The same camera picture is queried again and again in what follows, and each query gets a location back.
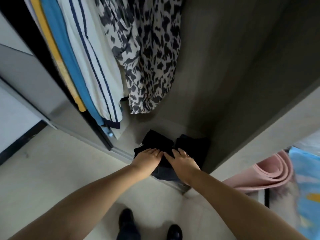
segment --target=dark trousers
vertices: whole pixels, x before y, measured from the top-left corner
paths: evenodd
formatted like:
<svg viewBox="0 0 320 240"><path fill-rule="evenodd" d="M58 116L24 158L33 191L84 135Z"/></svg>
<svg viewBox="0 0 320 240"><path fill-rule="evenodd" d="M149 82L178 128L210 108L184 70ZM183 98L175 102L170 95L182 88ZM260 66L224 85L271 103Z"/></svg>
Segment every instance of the dark trousers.
<svg viewBox="0 0 320 240"><path fill-rule="evenodd" d="M126 223L121 227L117 240L141 240L141 236L134 223Z"/></svg>

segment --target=rolled yoga mat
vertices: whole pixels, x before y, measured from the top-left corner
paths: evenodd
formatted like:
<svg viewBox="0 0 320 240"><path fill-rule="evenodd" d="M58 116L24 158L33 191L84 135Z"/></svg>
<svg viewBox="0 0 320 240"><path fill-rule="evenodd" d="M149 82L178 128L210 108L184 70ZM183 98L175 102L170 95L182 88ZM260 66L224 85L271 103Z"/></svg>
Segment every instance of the rolled yoga mat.
<svg viewBox="0 0 320 240"><path fill-rule="evenodd" d="M280 151L252 167L224 180L243 193L278 187L287 183L294 173L288 154Z"/></svg>

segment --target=wardrobe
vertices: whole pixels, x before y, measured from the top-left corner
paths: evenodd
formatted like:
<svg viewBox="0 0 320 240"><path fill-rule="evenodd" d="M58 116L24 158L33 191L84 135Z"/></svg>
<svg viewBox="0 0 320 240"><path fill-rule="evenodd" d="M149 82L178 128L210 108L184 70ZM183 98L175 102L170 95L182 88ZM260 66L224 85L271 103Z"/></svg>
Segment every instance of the wardrobe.
<svg viewBox="0 0 320 240"><path fill-rule="evenodd" d="M0 10L0 86L126 162L153 129L174 141L210 138L202 170L211 173L320 85L320 0L186 0L172 89L151 113L121 102L116 139L78 111L24 1L0 0Z"/></svg>

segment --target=person's feet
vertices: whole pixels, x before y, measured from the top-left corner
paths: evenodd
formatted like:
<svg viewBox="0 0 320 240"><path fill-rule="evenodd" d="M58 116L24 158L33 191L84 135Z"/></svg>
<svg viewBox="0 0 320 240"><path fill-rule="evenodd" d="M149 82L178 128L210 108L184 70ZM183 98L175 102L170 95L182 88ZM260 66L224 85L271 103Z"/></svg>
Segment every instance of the person's feet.
<svg viewBox="0 0 320 240"><path fill-rule="evenodd" d="M170 226L167 240L182 240L182 230L178 225L174 224Z"/></svg>
<svg viewBox="0 0 320 240"><path fill-rule="evenodd" d="M127 223L134 223L134 214L129 208L124 209L119 216L119 229Z"/></svg>

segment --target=floor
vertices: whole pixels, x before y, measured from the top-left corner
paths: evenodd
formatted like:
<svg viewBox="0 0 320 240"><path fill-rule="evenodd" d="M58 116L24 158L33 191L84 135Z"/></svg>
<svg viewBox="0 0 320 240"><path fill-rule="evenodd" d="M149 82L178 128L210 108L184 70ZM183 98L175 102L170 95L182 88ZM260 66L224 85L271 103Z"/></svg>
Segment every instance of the floor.
<svg viewBox="0 0 320 240"><path fill-rule="evenodd" d="M0 166L0 240L5 240L74 190L126 164L50 127ZM202 196L183 197L149 177L126 191L86 239L116 239L118 216L133 210L142 239L163 240L177 223L183 239L235 239Z"/></svg>

